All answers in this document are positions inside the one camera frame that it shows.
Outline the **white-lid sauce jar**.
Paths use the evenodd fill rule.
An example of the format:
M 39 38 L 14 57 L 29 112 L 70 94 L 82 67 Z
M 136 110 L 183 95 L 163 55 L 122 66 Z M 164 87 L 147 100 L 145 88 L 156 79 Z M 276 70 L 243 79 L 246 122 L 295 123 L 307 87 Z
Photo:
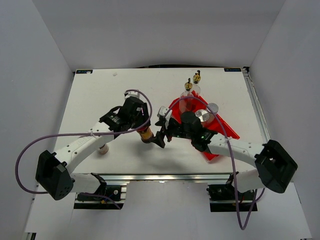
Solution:
M 104 155 L 109 151 L 109 146 L 107 144 L 104 144 L 97 151 L 99 154 Z

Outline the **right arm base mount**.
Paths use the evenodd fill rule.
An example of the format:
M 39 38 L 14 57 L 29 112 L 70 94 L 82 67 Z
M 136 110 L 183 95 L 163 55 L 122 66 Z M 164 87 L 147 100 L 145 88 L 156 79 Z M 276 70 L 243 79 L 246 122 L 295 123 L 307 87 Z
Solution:
M 206 191 L 209 195 L 209 206 L 212 213 L 236 212 L 235 189 L 232 186 L 234 175 L 231 174 L 225 184 L 210 184 Z M 237 192 L 239 211 L 248 212 L 254 199 L 254 190 Z

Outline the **silver-lid tall shaker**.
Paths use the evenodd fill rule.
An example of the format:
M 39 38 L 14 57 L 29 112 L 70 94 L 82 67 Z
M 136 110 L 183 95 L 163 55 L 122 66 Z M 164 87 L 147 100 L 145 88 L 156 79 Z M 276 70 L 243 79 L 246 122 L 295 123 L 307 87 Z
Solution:
M 198 109 L 195 116 L 200 119 L 200 123 L 205 127 L 210 120 L 210 114 L 205 109 Z

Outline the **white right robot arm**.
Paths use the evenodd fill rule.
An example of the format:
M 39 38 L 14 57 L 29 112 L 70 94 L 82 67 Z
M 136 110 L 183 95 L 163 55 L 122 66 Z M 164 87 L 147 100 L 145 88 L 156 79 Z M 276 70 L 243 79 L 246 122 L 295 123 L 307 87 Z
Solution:
M 279 194 L 286 191 L 298 165 L 279 142 L 270 139 L 262 144 L 225 138 L 221 133 L 205 128 L 191 111 L 184 112 L 180 121 L 171 114 L 167 108 L 157 114 L 156 125 L 161 129 L 156 133 L 155 142 L 161 148 L 172 138 L 188 139 L 202 153 L 233 157 L 254 167 L 238 173 L 236 180 L 229 182 L 225 187 L 229 198 L 236 200 L 244 192 L 254 189 L 267 188 Z

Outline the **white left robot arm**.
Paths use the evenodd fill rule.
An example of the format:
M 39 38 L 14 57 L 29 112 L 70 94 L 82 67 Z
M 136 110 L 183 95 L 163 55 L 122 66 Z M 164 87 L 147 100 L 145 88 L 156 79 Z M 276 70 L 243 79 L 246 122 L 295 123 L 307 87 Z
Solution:
M 123 106 L 112 108 L 90 130 L 72 143 L 51 153 L 39 155 L 35 179 L 58 201 L 69 193 L 86 193 L 99 200 L 105 196 L 106 182 L 96 173 L 74 173 L 76 167 L 93 152 L 107 149 L 107 143 L 129 129 L 150 126 L 147 103 L 130 96 Z

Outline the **red-lid sauce jar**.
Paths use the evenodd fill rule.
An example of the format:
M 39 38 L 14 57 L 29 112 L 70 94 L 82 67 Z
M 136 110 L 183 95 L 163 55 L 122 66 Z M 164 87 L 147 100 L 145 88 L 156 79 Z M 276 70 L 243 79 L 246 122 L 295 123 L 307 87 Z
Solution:
M 140 135 L 141 141 L 145 144 L 151 143 L 155 137 L 149 126 L 140 128 L 137 130 L 137 133 Z

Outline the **silver-lid small shaker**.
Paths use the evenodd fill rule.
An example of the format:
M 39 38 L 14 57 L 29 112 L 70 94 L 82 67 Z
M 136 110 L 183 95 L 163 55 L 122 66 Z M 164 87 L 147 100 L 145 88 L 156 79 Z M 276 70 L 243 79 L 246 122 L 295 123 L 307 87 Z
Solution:
M 212 110 L 213 113 L 217 114 L 219 111 L 219 106 L 213 102 L 207 104 L 206 110 L 210 112 Z

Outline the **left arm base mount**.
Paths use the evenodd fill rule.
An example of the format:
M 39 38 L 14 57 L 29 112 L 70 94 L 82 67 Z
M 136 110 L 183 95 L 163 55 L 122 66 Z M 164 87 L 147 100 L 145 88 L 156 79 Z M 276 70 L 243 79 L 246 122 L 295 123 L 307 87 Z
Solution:
M 73 188 L 77 190 L 76 210 L 121 210 L 126 199 L 125 184 L 107 182 L 96 173 L 76 174 Z

